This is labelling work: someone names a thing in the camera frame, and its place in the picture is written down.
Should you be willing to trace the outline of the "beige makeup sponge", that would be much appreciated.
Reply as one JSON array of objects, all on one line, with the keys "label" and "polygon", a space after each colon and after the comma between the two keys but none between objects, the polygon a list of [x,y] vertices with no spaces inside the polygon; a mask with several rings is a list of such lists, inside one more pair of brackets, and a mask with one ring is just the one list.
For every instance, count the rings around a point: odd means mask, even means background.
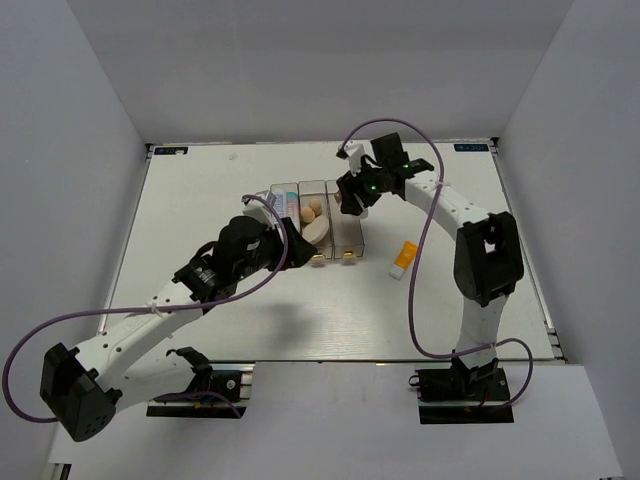
[{"label": "beige makeup sponge", "polygon": [[319,216],[322,214],[322,203],[319,199],[312,199],[309,202],[309,207],[311,208],[311,210],[314,212],[316,216]]},{"label": "beige makeup sponge", "polygon": [[316,218],[314,210],[309,206],[304,206],[300,209],[300,218],[304,224],[310,224]]}]

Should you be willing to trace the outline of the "round cream powder puff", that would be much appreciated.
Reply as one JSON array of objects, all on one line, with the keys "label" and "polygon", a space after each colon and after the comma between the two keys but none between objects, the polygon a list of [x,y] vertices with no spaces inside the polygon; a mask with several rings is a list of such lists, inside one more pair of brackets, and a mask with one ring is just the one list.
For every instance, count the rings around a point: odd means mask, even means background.
[{"label": "round cream powder puff", "polygon": [[317,216],[302,230],[302,237],[310,244],[318,244],[329,232],[330,222],[325,215]]}]

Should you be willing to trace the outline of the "white tube pink blue print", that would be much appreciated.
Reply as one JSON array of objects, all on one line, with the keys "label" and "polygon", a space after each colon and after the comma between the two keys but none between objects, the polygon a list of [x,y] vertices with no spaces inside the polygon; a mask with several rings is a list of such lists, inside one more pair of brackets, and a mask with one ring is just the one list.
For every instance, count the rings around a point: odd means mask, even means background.
[{"label": "white tube pink blue print", "polygon": [[285,211],[286,215],[294,222],[300,220],[299,208],[298,194],[294,191],[287,190],[285,192]]}]

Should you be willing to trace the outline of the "orange tube white cap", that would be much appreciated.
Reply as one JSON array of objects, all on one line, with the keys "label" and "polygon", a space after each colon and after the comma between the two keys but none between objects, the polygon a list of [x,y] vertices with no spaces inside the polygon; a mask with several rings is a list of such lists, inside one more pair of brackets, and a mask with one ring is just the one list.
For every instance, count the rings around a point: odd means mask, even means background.
[{"label": "orange tube white cap", "polygon": [[409,267],[415,260],[418,252],[418,246],[411,241],[405,241],[402,249],[391,264],[388,274],[396,279],[403,278]]}]

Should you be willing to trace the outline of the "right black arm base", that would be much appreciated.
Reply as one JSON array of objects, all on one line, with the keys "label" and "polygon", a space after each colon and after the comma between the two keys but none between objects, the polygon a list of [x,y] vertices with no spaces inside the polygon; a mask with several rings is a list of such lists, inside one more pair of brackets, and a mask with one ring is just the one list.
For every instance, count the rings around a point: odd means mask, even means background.
[{"label": "right black arm base", "polygon": [[512,424],[514,414],[505,372],[467,383],[454,367],[416,370],[408,385],[417,394],[421,425]]}]

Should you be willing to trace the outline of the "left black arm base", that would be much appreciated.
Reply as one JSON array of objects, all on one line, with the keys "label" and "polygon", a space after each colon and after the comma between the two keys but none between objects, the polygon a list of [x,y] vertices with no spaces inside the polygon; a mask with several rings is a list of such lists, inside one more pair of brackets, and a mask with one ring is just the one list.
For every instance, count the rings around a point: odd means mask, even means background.
[{"label": "left black arm base", "polygon": [[150,418],[239,420],[248,407],[253,364],[212,364],[212,372],[200,385],[185,393],[165,395],[147,404]]}]

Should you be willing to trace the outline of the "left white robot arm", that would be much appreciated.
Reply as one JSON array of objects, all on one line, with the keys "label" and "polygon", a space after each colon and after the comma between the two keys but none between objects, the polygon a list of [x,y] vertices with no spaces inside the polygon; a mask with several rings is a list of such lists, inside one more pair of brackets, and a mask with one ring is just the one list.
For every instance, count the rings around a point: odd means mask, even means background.
[{"label": "left white robot arm", "polygon": [[211,387],[205,357],[191,347],[169,350],[156,368],[139,360],[174,332],[231,298],[238,284],[266,269],[299,268],[317,253],[290,218],[269,227],[236,216],[204,244],[151,301],[104,334],[44,356],[40,396],[76,442],[86,441],[120,411],[167,393],[199,399]]}]

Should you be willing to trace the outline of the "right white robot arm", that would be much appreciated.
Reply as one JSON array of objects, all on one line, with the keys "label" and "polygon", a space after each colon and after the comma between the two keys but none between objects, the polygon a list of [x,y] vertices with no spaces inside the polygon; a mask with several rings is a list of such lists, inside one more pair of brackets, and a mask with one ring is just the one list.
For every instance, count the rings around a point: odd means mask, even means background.
[{"label": "right white robot arm", "polygon": [[449,359],[461,367],[451,374],[453,390],[472,399],[488,385],[497,362],[497,333],[504,306],[524,276],[521,243],[514,216],[491,212],[449,186],[441,167],[410,159],[396,133],[339,147],[349,170],[337,181],[340,210],[364,215],[390,193],[426,213],[454,242],[453,277],[464,298],[458,341]]}]

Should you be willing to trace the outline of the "right clear organizer bin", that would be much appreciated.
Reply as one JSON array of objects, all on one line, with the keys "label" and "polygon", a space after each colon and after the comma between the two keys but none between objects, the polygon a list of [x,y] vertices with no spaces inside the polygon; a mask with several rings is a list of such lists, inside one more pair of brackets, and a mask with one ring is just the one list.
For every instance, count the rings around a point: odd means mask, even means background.
[{"label": "right clear organizer bin", "polygon": [[352,261],[364,255],[365,243],[361,222],[357,216],[343,214],[338,202],[339,189],[335,181],[326,181],[327,199],[332,224],[333,258]]}]

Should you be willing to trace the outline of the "clear organizer bin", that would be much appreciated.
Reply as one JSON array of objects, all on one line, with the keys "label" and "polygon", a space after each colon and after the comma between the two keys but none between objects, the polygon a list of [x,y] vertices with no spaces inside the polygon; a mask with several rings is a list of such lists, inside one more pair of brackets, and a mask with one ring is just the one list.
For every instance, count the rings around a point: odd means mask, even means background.
[{"label": "clear organizer bin", "polygon": [[365,243],[361,222],[357,216],[343,214],[338,202],[339,189],[335,181],[326,181],[327,199],[332,224],[333,258],[352,261],[364,255]]},{"label": "clear organizer bin", "polygon": [[[321,215],[325,215],[330,220],[326,183],[323,180],[299,182],[298,194],[300,209],[304,206],[309,206],[309,202],[312,199],[319,199],[322,203]],[[329,229],[329,232],[323,240],[316,244],[316,247],[318,249],[318,254],[314,257],[315,260],[328,261],[333,258],[334,247],[331,240],[331,229]]]},{"label": "clear organizer bin", "polygon": [[[274,210],[278,213],[278,216],[281,219],[289,218],[285,211],[285,192],[287,190],[297,193],[296,186],[293,183],[273,184],[271,186],[271,192],[276,196]],[[300,220],[298,222],[291,220],[291,223],[296,233],[293,235],[293,241],[289,243],[288,261],[289,267],[293,268],[300,267],[302,265],[301,258],[304,253],[304,239],[301,235],[302,230]]]}]

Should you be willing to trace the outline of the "middle clear organizer bin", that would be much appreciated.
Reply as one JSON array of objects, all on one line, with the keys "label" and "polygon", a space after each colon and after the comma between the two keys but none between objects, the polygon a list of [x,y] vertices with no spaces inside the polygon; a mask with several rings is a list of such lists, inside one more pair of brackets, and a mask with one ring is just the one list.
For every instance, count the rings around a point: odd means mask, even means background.
[{"label": "middle clear organizer bin", "polygon": [[[319,199],[322,203],[321,215],[325,215],[330,220],[326,183],[323,180],[299,182],[298,194],[300,209],[304,206],[309,206],[309,202],[312,199]],[[318,254],[314,257],[315,260],[328,261],[333,258],[334,247],[331,240],[331,229],[329,229],[329,232],[323,240],[316,244],[316,247],[318,249]]]}]

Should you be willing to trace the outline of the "left clear organizer bin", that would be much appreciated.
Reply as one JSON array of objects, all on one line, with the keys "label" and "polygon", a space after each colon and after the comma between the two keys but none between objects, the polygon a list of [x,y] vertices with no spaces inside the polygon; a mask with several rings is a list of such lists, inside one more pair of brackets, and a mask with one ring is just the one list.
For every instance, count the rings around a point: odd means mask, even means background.
[{"label": "left clear organizer bin", "polygon": [[[271,186],[271,192],[276,196],[274,210],[278,213],[278,216],[281,219],[289,218],[285,211],[285,192],[287,190],[297,193],[296,186],[293,183],[273,184]],[[301,235],[302,230],[300,220],[298,222],[291,220],[291,223],[296,233],[293,235],[293,241],[289,243],[288,261],[289,267],[293,268],[300,267],[302,265],[301,258],[304,253],[304,239]]]}]

